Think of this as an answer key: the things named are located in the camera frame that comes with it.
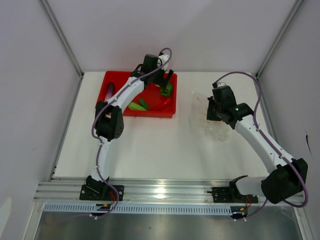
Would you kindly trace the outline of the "green bell pepper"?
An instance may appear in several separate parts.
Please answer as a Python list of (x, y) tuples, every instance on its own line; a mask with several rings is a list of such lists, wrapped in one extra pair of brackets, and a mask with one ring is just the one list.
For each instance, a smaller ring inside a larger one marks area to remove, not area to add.
[(165, 88), (160, 89), (160, 95), (166, 98), (169, 98), (172, 96), (172, 91), (173, 91), (173, 84), (169, 82)]

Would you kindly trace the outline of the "clear zip top bag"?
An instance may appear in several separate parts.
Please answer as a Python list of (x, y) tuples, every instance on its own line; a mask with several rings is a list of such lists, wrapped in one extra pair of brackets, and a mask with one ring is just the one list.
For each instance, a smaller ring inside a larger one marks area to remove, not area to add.
[(199, 92), (192, 91), (192, 100), (189, 111), (189, 126), (199, 137), (205, 137), (212, 141), (227, 141), (231, 128), (223, 121), (207, 120), (209, 101)]

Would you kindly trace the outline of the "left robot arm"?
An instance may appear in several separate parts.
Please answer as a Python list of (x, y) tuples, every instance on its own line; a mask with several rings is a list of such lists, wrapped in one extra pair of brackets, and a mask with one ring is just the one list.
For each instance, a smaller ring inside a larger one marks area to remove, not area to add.
[(124, 131), (123, 113), (129, 103), (150, 84), (165, 88), (173, 71), (168, 77), (165, 73), (172, 58), (172, 50), (162, 49), (158, 55), (146, 54), (143, 63), (130, 73), (129, 78), (111, 98), (100, 101), (96, 105), (95, 118), (91, 127), (91, 135), (99, 141), (95, 165), (90, 177), (98, 182), (91, 187), (91, 194), (97, 200), (108, 196), (109, 188), (102, 184), (110, 177), (111, 153)]

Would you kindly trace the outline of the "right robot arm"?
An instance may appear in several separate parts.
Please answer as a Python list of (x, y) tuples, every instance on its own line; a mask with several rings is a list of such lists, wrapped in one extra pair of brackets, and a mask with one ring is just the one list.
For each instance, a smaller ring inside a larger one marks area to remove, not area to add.
[(262, 160), (267, 177), (243, 175), (233, 179), (228, 196), (239, 202), (246, 195), (265, 197), (270, 203), (286, 202), (306, 191), (308, 164), (286, 152), (257, 122), (255, 112), (246, 103), (238, 104), (228, 85), (213, 84), (208, 98), (206, 118), (222, 121), (240, 134)]

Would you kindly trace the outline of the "red plastic tray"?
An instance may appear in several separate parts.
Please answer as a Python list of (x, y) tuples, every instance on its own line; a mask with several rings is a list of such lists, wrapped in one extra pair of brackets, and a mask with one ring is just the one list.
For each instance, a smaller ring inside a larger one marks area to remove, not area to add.
[[(107, 71), (104, 75), (97, 101), (104, 101), (108, 83), (114, 83), (115, 94), (125, 85), (130, 74), (129, 71)], [(162, 96), (160, 88), (152, 83), (132, 100), (134, 103), (139, 104), (139, 98), (142, 98), (149, 106), (149, 110), (131, 110), (127, 107), (123, 115), (127, 117), (172, 118), (176, 113), (177, 80), (178, 76), (174, 73), (170, 79), (170, 83), (173, 84), (172, 95), (170, 97), (172, 98), (172, 102), (165, 109), (155, 110), (155, 107), (165, 100), (166, 97)]]

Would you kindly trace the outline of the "red chili pepper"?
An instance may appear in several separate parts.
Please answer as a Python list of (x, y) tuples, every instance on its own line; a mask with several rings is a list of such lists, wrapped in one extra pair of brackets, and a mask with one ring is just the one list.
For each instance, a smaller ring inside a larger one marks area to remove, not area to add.
[(171, 97), (167, 97), (166, 99), (164, 99), (159, 105), (157, 105), (155, 107), (156, 111), (162, 111), (163, 109), (165, 109), (166, 107), (168, 107), (172, 102), (172, 98)]

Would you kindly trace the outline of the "small dark green cucumber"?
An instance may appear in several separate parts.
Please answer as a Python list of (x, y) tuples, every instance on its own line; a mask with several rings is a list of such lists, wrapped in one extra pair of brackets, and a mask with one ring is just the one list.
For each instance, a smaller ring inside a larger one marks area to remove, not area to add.
[(143, 107), (146, 111), (149, 110), (149, 106), (147, 105), (147, 103), (142, 99), (142, 98), (139, 98), (138, 99), (138, 102), (139, 102), (139, 105), (141, 107)]

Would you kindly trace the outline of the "light green gourd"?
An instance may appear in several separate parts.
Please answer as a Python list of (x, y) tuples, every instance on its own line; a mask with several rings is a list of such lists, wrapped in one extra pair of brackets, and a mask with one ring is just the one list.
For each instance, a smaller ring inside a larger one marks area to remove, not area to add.
[(127, 107), (133, 111), (147, 111), (147, 109), (145, 107), (143, 107), (135, 102), (130, 102)]

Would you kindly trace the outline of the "purple eggplant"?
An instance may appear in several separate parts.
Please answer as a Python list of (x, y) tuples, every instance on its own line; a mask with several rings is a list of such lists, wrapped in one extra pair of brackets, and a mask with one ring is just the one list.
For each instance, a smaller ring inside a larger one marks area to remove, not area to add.
[(106, 94), (104, 97), (104, 101), (107, 102), (113, 95), (115, 91), (115, 85), (113, 82), (109, 82), (106, 88)]

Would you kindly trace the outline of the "aluminium rail base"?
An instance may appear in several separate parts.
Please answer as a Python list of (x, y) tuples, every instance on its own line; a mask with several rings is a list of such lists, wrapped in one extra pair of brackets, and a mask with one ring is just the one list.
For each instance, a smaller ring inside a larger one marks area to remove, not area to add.
[[(41, 181), (36, 189), (35, 202), (80, 202), (80, 192), (85, 178), (54, 178)], [(227, 180), (176, 180), (114, 178), (112, 185), (123, 185), (124, 203), (132, 204), (178, 204), (212, 205), (213, 197), (208, 191), (213, 187), (226, 187)]]

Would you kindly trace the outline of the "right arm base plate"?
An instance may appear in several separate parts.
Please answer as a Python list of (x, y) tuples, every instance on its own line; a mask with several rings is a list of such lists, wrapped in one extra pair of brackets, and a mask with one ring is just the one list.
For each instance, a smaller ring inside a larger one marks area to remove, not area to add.
[(234, 186), (212, 187), (207, 193), (212, 196), (214, 203), (257, 204), (259, 202), (257, 196), (243, 195)]

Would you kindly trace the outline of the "right frame post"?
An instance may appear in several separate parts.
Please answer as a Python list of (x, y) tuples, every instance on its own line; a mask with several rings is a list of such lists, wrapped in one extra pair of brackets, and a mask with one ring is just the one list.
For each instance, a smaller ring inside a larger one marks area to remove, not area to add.
[(257, 79), (259, 79), (262, 76), (263, 72), (270, 64), (271, 60), (277, 53), (279, 47), (281, 46), (282, 42), (284, 41), (286, 35), (290, 31), (291, 27), (293, 26), (296, 18), (298, 17), (306, 2), (306, 0), (296, 0), (294, 2), (283, 24), (281, 25), (276, 37), (274, 38), (270, 48), (268, 49), (267, 54), (263, 58), (258, 70), (255, 73), (255, 77)]

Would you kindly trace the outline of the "frame post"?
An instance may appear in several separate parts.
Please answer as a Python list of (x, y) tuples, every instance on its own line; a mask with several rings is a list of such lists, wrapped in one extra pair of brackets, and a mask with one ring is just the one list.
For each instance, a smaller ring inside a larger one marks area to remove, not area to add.
[(54, 13), (54, 11), (51, 8), (51, 5), (48, 0), (38, 0), (39, 5), (41, 6), (45, 16), (48, 19), (49, 24), (53, 28), (53, 31), (55, 32), (59, 42), (62, 45), (62, 48), (64, 49), (68, 59), (70, 60), (74, 70), (76, 71), (77, 75), (82, 78), (84, 75), (84, 72), (82, 71), (76, 56), (66, 38), (66, 35)]
[(270, 64), (271, 60), (277, 53), (279, 47), (281, 46), (282, 42), (284, 41), (286, 35), (290, 31), (291, 27), (293, 26), (296, 18), (298, 17), (306, 2), (306, 0), (296, 0), (294, 2), (283, 24), (281, 25), (276, 37), (274, 38), (270, 48), (268, 49), (267, 54), (263, 58), (258, 70), (255, 73), (255, 77), (257, 79), (259, 79), (262, 76), (263, 72)]

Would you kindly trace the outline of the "left frame post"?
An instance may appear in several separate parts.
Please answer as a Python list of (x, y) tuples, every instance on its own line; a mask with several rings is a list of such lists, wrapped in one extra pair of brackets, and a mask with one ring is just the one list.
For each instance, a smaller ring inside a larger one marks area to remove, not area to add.
[(68, 59), (70, 60), (74, 70), (76, 71), (77, 75), (82, 78), (84, 75), (84, 72), (82, 71), (76, 56), (66, 38), (66, 35), (54, 13), (54, 11), (51, 8), (51, 5), (48, 0), (38, 0), (39, 5), (41, 6), (45, 16), (48, 19), (49, 24), (53, 28), (53, 31), (55, 32), (59, 42), (62, 45), (62, 48), (64, 49)]

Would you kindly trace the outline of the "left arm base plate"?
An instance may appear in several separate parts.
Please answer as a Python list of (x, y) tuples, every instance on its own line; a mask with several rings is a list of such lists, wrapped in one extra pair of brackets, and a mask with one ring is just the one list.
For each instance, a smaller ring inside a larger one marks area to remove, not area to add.
[(79, 199), (82, 201), (107, 201), (115, 202), (117, 200), (116, 191), (105, 185), (100, 189), (93, 189), (88, 185), (82, 185)]

